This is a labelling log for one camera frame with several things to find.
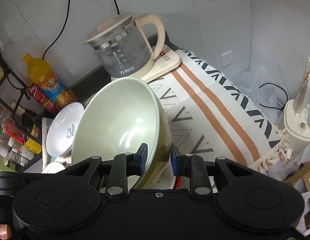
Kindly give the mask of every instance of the kettle handle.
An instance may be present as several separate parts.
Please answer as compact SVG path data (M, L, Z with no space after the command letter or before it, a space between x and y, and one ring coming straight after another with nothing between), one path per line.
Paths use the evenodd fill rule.
M154 14L143 14L135 19L135 24L139 28L147 46L149 47L150 51L152 52L153 59L156 59L160 52L162 51L164 47L165 42L165 28L162 23L162 21ZM154 48L154 51L152 50L150 43L147 40L147 37L145 33L142 31L141 27L147 24L153 24L156 27L157 30L157 44Z

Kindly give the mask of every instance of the white bowl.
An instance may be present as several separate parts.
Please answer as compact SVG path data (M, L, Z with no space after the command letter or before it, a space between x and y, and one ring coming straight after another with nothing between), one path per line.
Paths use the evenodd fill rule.
M140 79L125 77L103 87L87 105L74 138L72 164L99 155L103 161L148 146L143 175L130 176L128 189L158 179L172 143L165 112L152 89Z
M58 157L71 150L79 120L84 112L81 103L65 106L53 120L46 138L46 149L50 156Z

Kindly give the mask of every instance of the striped towel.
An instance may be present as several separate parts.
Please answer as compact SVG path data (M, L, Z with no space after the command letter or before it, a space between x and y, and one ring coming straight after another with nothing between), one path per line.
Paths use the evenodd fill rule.
M225 156L264 172L287 146L282 131L223 73L191 52L176 53L180 67L149 86L167 113L180 152L206 161Z

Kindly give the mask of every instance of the red can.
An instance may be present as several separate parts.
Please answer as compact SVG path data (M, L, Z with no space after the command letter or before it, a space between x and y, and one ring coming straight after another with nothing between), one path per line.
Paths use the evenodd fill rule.
M59 107L48 96L46 96L35 83L30 82L27 91L38 103L45 107L49 113L58 114L60 112Z

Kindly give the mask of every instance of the screw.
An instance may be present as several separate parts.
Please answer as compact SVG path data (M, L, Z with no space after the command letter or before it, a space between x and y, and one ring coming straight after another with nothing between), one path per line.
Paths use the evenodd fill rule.
M155 193L155 197L164 197L164 194L160 193L160 192L157 192L157 193Z
M198 195L207 195L211 193L211 190L208 187L197 187L195 189L195 193L197 193Z
M108 188L107 192L114 196L114 195L118 195L121 194L123 192L123 189L121 187L110 187Z

